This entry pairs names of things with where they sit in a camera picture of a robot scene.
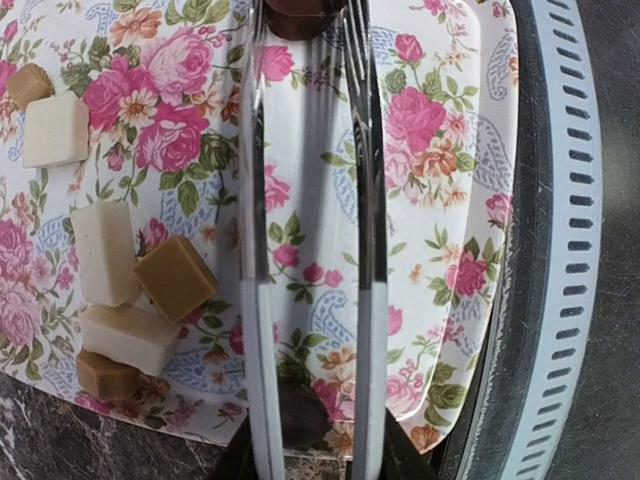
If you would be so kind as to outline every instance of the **brown candy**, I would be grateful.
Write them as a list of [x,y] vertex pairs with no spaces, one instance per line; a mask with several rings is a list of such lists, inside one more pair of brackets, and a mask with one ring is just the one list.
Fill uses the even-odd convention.
[[76,358],[78,383],[90,395],[108,402],[125,400],[138,388],[138,370],[82,349]]
[[218,290],[218,280],[186,237],[169,238],[144,257],[133,273],[171,322],[182,320]]
[[333,22],[346,0],[266,0],[271,31],[285,40],[309,40]]
[[34,100],[51,97],[53,84],[42,68],[35,63],[27,63],[16,72],[7,83],[7,91],[20,110],[25,110]]

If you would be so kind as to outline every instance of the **gray plastic strip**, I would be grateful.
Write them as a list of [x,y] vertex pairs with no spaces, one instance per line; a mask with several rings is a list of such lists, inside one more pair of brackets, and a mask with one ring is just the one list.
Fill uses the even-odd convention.
[[596,292],[602,158],[595,88],[574,0],[533,0],[553,154],[551,255],[535,365],[499,477],[546,475],[571,407]]

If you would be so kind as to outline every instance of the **fudge cube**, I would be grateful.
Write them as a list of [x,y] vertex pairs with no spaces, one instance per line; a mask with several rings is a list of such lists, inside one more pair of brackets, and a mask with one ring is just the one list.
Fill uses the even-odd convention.
[[89,109],[73,92],[27,105],[25,168],[79,162],[88,155]]
[[34,100],[48,98],[54,94],[53,84],[47,72],[35,63],[27,63],[9,79],[7,92],[20,110],[26,109]]
[[133,302],[140,285],[133,275],[135,247],[126,202],[96,202],[71,213],[84,299],[109,307]]
[[171,322],[182,320],[218,290],[218,280],[189,239],[171,237],[144,257],[134,273],[142,289]]
[[125,400],[138,388],[138,370],[82,349],[76,358],[78,383],[102,402]]
[[162,373],[173,355],[181,328],[156,313],[129,305],[92,305],[78,315],[78,320],[87,351],[153,377]]

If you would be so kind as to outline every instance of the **floral pattern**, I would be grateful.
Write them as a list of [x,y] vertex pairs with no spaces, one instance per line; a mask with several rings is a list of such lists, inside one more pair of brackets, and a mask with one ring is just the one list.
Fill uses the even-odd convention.
[[[0,369],[103,415],[226,443],[248,407],[235,288],[246,2],[18,3],[0,5]],[[495,295],[511,216],[504,172],[514,158],[518,63],[505,57],[491,80],[487,65],[500,32],[515,42],[515,23],[508,2],[388,8],[372,12],[389,213],[387,405],[426,451],[455,423]],[[60,22],[78,28],[61,31]],[[350,455],[355,152],[342,47],[330,32],[318,41],[322,57],[273,37],[264,50],[265,109],[278,108],[282,122],[267,113],[272,317],[279,375],[313,388],[333,422],[306,453]],[[87,161],[55,174],[21,168],[24,115],[6,85],[27,62],[88,106]],[[506,79],[507,95],[491,97],[485,78]],[[506,146],[501,156],[492,142]],[[188,316],[163,375],[143,377],[125,402],[99,402],[75,377],[86,304],[69,214],[105,200],[129,202],[138,258],[187,235],[221,278],[219,295]]]

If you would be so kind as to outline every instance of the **white chocolate piece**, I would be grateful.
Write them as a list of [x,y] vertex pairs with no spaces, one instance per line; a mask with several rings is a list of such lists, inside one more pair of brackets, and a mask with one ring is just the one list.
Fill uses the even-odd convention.
[[84,348],[157,377],[173,355],[180,324],[129,305],[92,305],[78,316]]
[[79,162],[89,156],[89,109],[73,92],[27,105],[24,168]]
[[117,307],[140,296],[129,205],[96,202],[71,213],[80,262],[80,286],[88,303]]

